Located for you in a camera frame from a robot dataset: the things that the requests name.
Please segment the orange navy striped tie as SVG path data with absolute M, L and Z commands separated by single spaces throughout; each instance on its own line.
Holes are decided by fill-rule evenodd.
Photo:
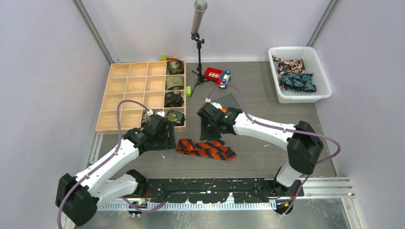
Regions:
M 225 146 L 223 140 L 196 143 L 192 139 L 180 139 L 176 151 L 190 156 L 198 156 L 222 161 L 231 161 L 237 157 L 235 151 Z

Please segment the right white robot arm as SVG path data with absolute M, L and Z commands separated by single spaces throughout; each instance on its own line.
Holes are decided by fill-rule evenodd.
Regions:
M 240 109 L 224 109 L 219 103 L 205 102 L 197 115 L 210 134 L 233 134 L 257 138 L 287 152 L 288 161 L 273 180 L 273 191 L 286 195 L 301 175 L 311 175 L 324 144 L 312 126 L 304 121 L 282 124 L 249 116 Z

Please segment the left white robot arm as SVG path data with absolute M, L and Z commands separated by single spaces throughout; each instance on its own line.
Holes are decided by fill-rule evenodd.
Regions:
M 174 126 L 165 112 L 149 115 L 150 120 L 141 129 L 133 128 L 120 135 L 118 144 L 93 165 L 74 176 L 66 173 L 59 179 L 55 200 L 59 228 L 63 214 L 75 225 L 82 226 L 105 204 L 126 195 L 139 198 L 146 193 L 148 181 L 134 169 L 113 181 L 110 178 L 145 152 L 175 148 Z

